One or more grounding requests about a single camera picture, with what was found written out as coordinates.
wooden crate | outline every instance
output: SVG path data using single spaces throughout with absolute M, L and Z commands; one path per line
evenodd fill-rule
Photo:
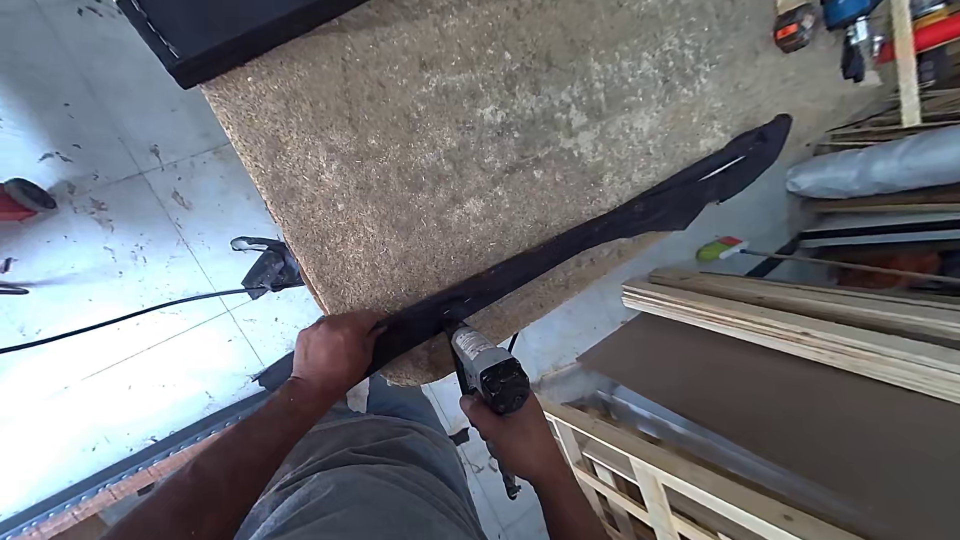
M 611 538 L 736 540 L 734 528 L 769 540 L 860 538 L 585 412 L 540 402 Z M 675 507 L 668 490 L 735 526 L 720 530 L 693 521 Z

carpeted board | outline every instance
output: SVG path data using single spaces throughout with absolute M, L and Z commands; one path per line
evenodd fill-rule
M 785 56 L 768 1 L 372 0 L 205 85 L 330 313 L 396 310 L 599 215 L 778 112 L 790 148 L 872 100 L 838 38 Z M 649 245 L 481 311 L 494 340 Z M 442 342 L 388 368 L 450 372 Z

blue tool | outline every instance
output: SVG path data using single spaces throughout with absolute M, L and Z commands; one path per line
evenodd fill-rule
M 820 0 L 827 30 L 847 28 L 860 17 L 869 15 L 879 4 L 880 0 Z

black fabric strip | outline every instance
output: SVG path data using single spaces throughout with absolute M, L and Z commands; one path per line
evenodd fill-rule
M 390 315 L 381 322 L 387 330 L 376 340 L 367 375 L 443 332 L 444 321 L 467 319 L 586 249 L 641 233 L 685 229 L 704 206 L 736 195 L 777 160 L 791 122 L 789 115 L 778 114 L 623 205 Z M 280 385 L 292 368 L 293 355 L 285 356 L 259 380 Z

cable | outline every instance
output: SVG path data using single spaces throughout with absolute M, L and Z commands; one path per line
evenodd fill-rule
M 52 341 L 57 341 L 58 339 L 64 339 L 64 337 L 70 337 L 70 336 L 73 336 L 73 335 L 77 335 L 78 333 L 84 333 L 85 331 L 97 330 L 98 328 L 102 328 L 102 327 L 105 327 L 105 326 L 108 326 L 108 325 L 112 325 L 113 323 L 119 323 L 120 321 L 126 321 L 127 319 L 132 319 L 133 317 L 136 317 L 137 315 L 142 315 L 142 314 L 144 314 L 144 313 L 149 313 L 149 312 L 151 312 L 151 311 L 156 311 L 156 310 L 158 310 L 158 309 L 163 309 L 163 308 L 165 308 L 165 307 L 176 306 L 177 304 L 184 304 L 184 303 L 187 303 L 187 302 L 193 302 L 194 300 L 203 300 L 204 298 L 214 298 L 214 297 L 216 297 L 216 296 L 227 296 L 228 294 L 239 294 L 239 293 L 241 293 L 241 292 L 251 292 L 251 291 L 255 291 L 255 290 L 263 290 L 263 289 L 265 289 L 265 288 L 267 288 L 267 287 L 251 287 L 251 288 L 244 288 L 244 289 L 222 290 L 222 291 L 220 291 L 220 292 L 208 292 L 208 293 L 206 293 L 206 294 L 198 294 L 197 296 L 191 296 L 191 297 L 189 297 L 189 298 L 181 298 L 181 299 L 179 299 L 179 300 L 171 300 L 170 302 L 165 302 L 165 303 L 160 304 L 160 305 L 158 305 L 158 306 L 153 306 L 153 307 L 147 307 L 147 308 L 145 308 L 145 309 L 140 309 L 139 311 L 135 311 L 135 312 L 133 312 L 133 313 L 130 313 L 129 315 L 124 315 L 123 317 L 117 317 L 117 318 L 115 318 L 115 319 L 110 319 L 109 321 L 106 321 L 106 322 L 103 322 L 103 323 L 99 323 L 99 324 L 93 325 L 92 327 L 86 327 L 86 328 L 81 328 L 81 329 L 79 329 L 79 330 L 69 331 L 69 332 L 67 332 L 67 333 L 62 333 L 62 334 L 60 334 L 60 335 L 55 335 L 55 336 L 53 336 L 53 337 L 46 337 L 46 338 L 44 338 L 44 339 L 38 339 L 37 341 L 31 341 L 30 343 L 21 343 L 20 345 L 12 345 L 12 346 L 10 346 L 10 347 L 4 347 L 3 349 L 0 349 L 0 355 L 5 354 L 5 353 L 12 353 L 12 352 L 14 352 L 14 351 L 22 351 L 22 350 L 24 350 L 24 349 L 30 349 L 31 347 L 36 347 L 36 346 L 38 346 L 38 345 L 45 345 L 45 344 L 50 343 L 50 342 L 52 342 Z

